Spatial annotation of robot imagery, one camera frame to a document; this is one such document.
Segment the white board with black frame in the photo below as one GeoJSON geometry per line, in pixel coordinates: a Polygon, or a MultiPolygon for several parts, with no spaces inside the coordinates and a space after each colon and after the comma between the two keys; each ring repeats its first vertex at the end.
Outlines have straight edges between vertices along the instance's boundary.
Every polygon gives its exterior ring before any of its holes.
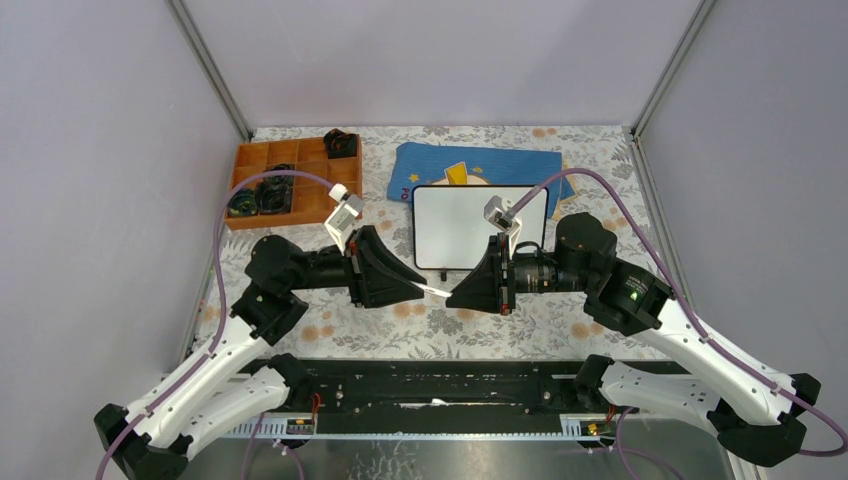
{"type": "Polygon", "coordinates": [[[516,202],[529,185],[424,185],[412,190],[413,262],[420,270],[472,270],[498,229],[484,218],[494,196],[516,202]]]}

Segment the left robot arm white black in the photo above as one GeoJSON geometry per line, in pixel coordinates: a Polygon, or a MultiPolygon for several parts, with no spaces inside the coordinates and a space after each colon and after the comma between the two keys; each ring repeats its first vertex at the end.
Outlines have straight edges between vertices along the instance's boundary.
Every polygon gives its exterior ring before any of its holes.
{"type": "Polygon", "coordinates": [[[105,449],[96,476],[113,462],[129,479],[176,479],[204,448],[239,424],[310,397],[310,376],[291,354],[272,357],[247,380],[233,375],[268,352],[307,312],[300,290],[346,288],[351,303],[381,308],[423,298],[426,280],[366,225],[347,239],[304,251],[279,235],[260,239],[245,269],[250,280],[216,333],[151,391],[94,418],[105,449]]]}

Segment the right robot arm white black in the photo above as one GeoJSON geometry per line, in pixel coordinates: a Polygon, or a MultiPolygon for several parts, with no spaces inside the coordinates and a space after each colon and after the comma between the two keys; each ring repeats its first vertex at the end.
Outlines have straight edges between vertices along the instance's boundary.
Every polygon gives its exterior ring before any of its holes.
{"type": "Polygon", "coordinates": [[[690,374],[683,381],[589,356],[573,386],[583,410],[615,405],[658,413],[707,432],[735,456],[764,467],[800,453],[807,432],[800,417],[816,401],[820,383],[744,353],[729,360],[735,345],[707,326],[695,326],[672,289],[619,259],[616,247],[615,234],[588,213],[558,222],[550,252],[512,253],[508,238],[494,235],[446,303],[507,315],[520,294],[583,293],[584,311],[595,323],[651,346],[690,374]]]}

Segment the floral patterned tablecloth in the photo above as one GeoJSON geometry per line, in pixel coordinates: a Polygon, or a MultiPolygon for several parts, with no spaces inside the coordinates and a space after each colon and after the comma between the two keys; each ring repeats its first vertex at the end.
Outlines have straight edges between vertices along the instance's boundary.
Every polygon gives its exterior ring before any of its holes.
{"type": "MultiPolygon", "coordinates": [[[[397,147],[405,142],[552,151],[565,167],[588,168],[613,186],[616,205],[604,187],[576,176],[576,196],[558,206],[559,215],[590,212],[618,238],[618,255],[647,269],[654,262],[639,235],[654,235],[623,126],[452,126],[362,127],[363,220],[375,226],[389,249],[413,260],[412,214],[386,197],[397,147]]],[[[660,353],[593,322],[578,294],[521,295],[510,316],[448,309],[435,296],[381,309],[358,309],[346,289],[306,291],[308,312],[278,342],[278,352],[299,358],[581,360],[600,354],[622,360],[660,358],[660,353]]]]}

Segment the wooden compartment tray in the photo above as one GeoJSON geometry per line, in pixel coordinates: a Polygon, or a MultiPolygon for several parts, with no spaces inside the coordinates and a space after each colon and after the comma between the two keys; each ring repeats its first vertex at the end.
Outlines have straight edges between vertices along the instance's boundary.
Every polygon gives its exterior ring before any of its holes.
{"type": "MultiPolygon", "coordinates": [[[[329,181],[341,183],[351,193],[362,196],[363,162],[361,141],[355,157],[329,159],[323,138],[301,138],[260,143],[242,144],[234,160],[231,188],[255,190],[263,179],[254,180],[254,175],[268,171],[270,167],[288,164],[294,171],[306,172],[329,181]]],[[[232,230],[259,229],[289,225],[321,223],[332,212],[336,202],[328,196],[323,184],[310,178],[294,176],[292,208],[288,214],[257,215],[243,218],[225,216],[225,223],[232,230]]]]}

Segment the blue cartoon print cloth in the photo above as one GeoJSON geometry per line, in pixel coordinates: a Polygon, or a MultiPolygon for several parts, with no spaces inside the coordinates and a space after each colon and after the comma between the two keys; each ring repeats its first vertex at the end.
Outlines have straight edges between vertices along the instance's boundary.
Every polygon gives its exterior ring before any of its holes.
{"type": "Polygon", "coordinates": [[[559,152],[405,142],[396,148],[387,198],[409,203],[421,185],[533,186],[563,167],[559,152]]]}

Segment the black rolled sock middle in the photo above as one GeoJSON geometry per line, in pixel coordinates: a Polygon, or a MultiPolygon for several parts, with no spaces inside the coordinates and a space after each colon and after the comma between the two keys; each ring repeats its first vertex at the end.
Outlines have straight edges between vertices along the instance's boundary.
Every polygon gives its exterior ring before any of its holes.
{"type": "Polygon", "coordinates": [[[288,214],[292,208],[292,187],[286,183],[261,182],[255,192],[262,215],[288,214]]]}

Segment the dark rolled sock with orange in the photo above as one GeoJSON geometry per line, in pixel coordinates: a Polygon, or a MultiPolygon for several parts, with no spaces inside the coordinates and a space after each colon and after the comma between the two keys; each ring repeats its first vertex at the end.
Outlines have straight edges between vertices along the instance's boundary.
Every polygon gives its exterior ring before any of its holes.
{"type": "Polygon", "coordinates": [[[329,159],[351,158],[358,154],[359,136],[357,134],[332,129],[323,136],[322,141],[329,159]]]}

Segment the dark rolled sock with green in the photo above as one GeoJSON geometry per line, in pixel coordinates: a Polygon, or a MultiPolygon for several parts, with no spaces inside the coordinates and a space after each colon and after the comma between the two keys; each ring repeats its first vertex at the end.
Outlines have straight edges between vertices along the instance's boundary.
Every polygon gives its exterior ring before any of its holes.
{"type": "Polygon", "coordinates": [[[268,182],[270,184],[292,184],[292,171],[292,166],[288,164],[279,164],[270,167],[268,169],[268,172],[274,172],[274,175],[268,175],[264,177],[263,182],[268,182]]]}

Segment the blue green rolled sock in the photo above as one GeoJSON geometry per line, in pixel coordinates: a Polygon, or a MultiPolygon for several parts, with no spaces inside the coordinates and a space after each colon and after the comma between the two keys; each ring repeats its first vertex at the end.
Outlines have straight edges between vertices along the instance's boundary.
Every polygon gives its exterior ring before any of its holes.
{"type": "Polygon", "coordinates": [[[230,218],[243,218],[257,215],[259,212],[255,190],[252,188],[239,189],[227,204],[227,215],[230,218]]]}

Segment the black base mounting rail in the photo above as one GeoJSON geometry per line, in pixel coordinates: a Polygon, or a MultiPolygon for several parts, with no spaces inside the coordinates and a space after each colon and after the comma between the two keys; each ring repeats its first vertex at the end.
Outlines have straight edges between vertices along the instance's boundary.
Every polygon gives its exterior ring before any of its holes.
{"type": "Polygon", "coordinates": [[[309,382],[275,414],[358,414],[438,407],[522,408],[531,414],[587,414],[610,420],[622,412],[576,385],[577,361],[303,359],[309,382]]]}

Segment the aluminium frame post right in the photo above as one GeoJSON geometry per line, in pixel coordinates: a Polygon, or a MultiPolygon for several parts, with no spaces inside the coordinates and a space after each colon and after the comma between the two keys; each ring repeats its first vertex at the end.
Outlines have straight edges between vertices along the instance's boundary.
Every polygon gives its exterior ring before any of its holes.
{"type": "Polygon", "coordinates": [[[628,132],[629,150],[635,167],[636,177],[641,185],[642,195],[646,203],[646,211],[654,227],[658,242],[658,254],[669,269],[672,279],[682,291],[681,296],[686,300],[690,297],[690,288],[681,265],[673,234],[668,225],[667,215],[660,193],[657,190],[644,137],[650,130],[653,118],[662,106],[667,94],[672,90],[680,69],[685,64],[691,49],[697,42],[703,28],[708,23],[718,4],[719,1],[716,0],[698,2],[692,17],[688,21],[669,60],[666,62],[644,107],[628,132]]]}

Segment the aluminium frame post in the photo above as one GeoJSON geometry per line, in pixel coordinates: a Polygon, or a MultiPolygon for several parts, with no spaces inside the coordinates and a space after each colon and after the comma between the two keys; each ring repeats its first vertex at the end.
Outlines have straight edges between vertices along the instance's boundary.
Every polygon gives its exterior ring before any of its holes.
{"type": "Polygon", "coordinates": [[[660,193],[657,190],[644,137],[650,130],[653,118],[662,106],[667,94],[672,90],[680,69],[685,64],[691,49],[697,42],[703,28],[708,23],[718,4],[719,1],[716,0],[698,2],[692,17],[688,21],[669,60],[666,62],[644,107],[628,132],[629,150],[635,167],[636,177],[641,185],[642,195],[646,203],[646,211],[654,227],[658,242],[658,254],[669,269],[672,279],[682,291],[681,296],[686,300],[690,297],[690,288],[681,265],[673,234],[668,225],[667,215],[660,193]]]}
{"type": "MultiPolygon", "coordinates": [[[[239,107],[235,96],[233,95],[227,81],[219,68],[213,53],[211,52],[204,36],[197,25],[197,22],[192,14],[189,5],[186,1],[170,0],[166,1],[166,5],[181,31],[187,46],[194,55],[201,72],[205,76],[211,91],[219,101],[223,111],[232,125],[236,135],[241,143],[249,142],[254,135],[254,130],[250,127],[246,117],[239,107]]],[[[210,308],[209,301],[212,287],[216,285],[215,267],[219,265],[219,255],[221,253],[221,240],[225,236],[226,228],[224,226],[224,208],[225,204],[218,207],[218,214],[215,218],[216,223],[213,227],[213,242],[212,250],[209,257],[209,274],[202,283],[196,298],[196,315],[192,326],[189,327],[183,340],[185,347],[185,358],[189,356],[189,348],[194,346],[194,341],[197,339],[197,332],[203,323],[204,314],[210,308]]]]}

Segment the aluminium frame post left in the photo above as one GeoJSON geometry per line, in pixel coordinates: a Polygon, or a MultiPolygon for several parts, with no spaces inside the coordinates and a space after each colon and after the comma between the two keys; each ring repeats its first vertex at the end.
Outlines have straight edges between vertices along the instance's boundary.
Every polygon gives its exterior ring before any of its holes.
{"type": "MultiPolygon", "coordinates": [[[[233,95],[227,81],[219,68],[213,53],[211,52],[204,36],[197,25],[197,22],[192,14],[189,5],[186,1],[170,0],[166,1],[166,5],[181,31],[187,46],[194,55],[201,72],[205,76],[211,91],[219,101],[223,111],[232,125],[236,135],[241,143],[249,142],[254,135],[254,130],[250,127],[246,117],[239,107],[235,96],[233,95]]],[[[219,265],[219,255],[221,253],[221,240],[225,236],[226,228],[224,226],[224,208],[225,204],[218,207],[218,214],[215,218],[216,223],[213,227],[213,242],[212,250],[209,257],[209,274],[202,283],[196,298],[196,315],[192,326],[189,327],[183,340],[185,347],[185,358],[189,356],[189,348],[194,346],[194,341],[197,339],[197,332],[203,323],[204,314],[210,308],[209,301],[212,287],[216,285],[215,267],[219,265]]]]}

